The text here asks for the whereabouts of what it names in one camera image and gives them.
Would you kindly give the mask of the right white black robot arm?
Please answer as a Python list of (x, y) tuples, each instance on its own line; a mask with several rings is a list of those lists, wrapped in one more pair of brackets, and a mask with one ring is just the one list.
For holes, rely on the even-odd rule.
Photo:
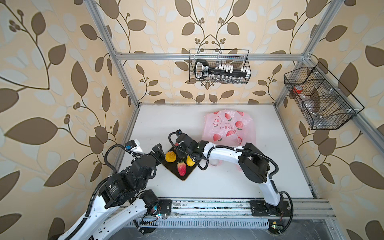
[(238, 165), (249, 181), (260, 185), (268, 215), (294, 214), (292, 198), (285, 191), (279, 192), (273, 181), (273, 176), (279, 172), (277, 163), (253, 144), (230, 147), (208, 141), (196, 142), (181, 130), (170, 133), (168, 140), (177, 156), (190, 157), (201, 171), (205, 171), (213, 159)]

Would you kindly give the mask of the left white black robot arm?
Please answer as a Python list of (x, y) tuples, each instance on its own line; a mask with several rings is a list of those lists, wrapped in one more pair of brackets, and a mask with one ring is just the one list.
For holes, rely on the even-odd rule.
[[(108, 155), (115, 148), (124, 150), (134, 158), (131, 165), (121, 172), (108, 162)], [(55, 239), (107, 240), (129, 223), (144, 233), (140, 225), (142, 220), (148, 217), (152, 223), (162, 216), (158, 197), (146, 187), (148, 181), (156, 176), (157, 166), (164, 159), (161, 144), (155, 145), (148, 154), (142, 151), (137, 140), (125, 145), (112, 145), (105, 153), (104, 162), (113, 174), (97, 185), (79, 220)]]

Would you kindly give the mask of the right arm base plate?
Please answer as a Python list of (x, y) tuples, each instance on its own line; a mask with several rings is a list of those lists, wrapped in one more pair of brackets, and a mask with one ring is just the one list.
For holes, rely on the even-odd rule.
[(289, 201), (282, 201), (277, 207), (265, 201), (253, 200), (249, 203), (253, 217), (290, 217), (293, 210)]

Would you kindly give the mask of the yellow fake pear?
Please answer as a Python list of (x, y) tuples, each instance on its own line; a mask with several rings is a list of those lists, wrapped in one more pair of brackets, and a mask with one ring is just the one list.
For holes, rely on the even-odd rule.
[(165, 159), (166, 159), (166, 162), (173, 163), (177, 160), (177, 155), (175, 152), (169, 151), (166, 153)]

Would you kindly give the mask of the small yellow fake lemon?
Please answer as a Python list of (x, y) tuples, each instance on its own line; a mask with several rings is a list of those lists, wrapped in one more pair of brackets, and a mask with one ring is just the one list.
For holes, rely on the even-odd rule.
[(193, 167), (196, 163), (192, 160), (192, 158), (190, 156), (187, 156), (187, 160), (186, 160), (186, 163), (187, 163), (187, 166), (189, 167)]

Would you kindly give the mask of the pink plastic bag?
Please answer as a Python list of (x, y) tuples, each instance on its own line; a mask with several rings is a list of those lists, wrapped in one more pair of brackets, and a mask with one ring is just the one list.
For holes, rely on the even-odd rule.
[(255, 124), (247, 113), (224, 109), (207, 114), (205, 120), (204, 141), (229, 147), (257, 143)]

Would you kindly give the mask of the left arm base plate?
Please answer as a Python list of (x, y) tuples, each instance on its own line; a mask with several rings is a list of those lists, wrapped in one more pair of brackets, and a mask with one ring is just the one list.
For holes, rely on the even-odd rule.
[(172, 211), (173, 201), (170, 199), (160, 199), (157, 202), (151, 203), (145, 207), (144, 216), (169, 216)]

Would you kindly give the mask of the red fake strawberry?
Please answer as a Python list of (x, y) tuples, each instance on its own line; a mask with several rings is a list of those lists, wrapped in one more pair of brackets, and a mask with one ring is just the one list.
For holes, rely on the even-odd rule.
[(177, 170), (181, 177), (186, 175), (187, 172), (187, 165), (184, 162), (180, 162), (177, 164)]

